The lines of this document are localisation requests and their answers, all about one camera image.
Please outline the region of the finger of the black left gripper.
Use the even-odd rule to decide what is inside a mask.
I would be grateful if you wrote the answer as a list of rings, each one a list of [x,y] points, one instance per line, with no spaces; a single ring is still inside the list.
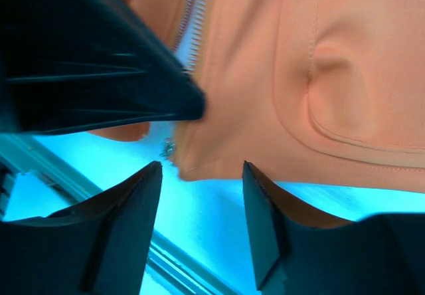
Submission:
[[[1,0],[1,132],[198,120],[206,99],[123,0]]]

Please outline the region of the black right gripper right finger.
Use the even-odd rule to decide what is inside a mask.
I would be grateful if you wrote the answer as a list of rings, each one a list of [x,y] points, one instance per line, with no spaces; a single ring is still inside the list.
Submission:
[[[424,293],[422,213],[349,221],[282,189],[253,163],[244,163],[242,181],[262,294]]]

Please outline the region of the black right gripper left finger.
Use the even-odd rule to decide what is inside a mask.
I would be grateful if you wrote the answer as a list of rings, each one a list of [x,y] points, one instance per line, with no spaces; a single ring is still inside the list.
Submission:
[[[1,223],[2,294],[138,294],[162,166],[47,217]]]

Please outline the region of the orange jacket with pink lining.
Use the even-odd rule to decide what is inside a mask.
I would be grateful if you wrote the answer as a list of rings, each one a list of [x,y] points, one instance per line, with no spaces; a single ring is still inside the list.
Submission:
[[[424,0],[125,0],[169,47],[194,20],[204,117],[165,154],[181,179],[424,191]]]

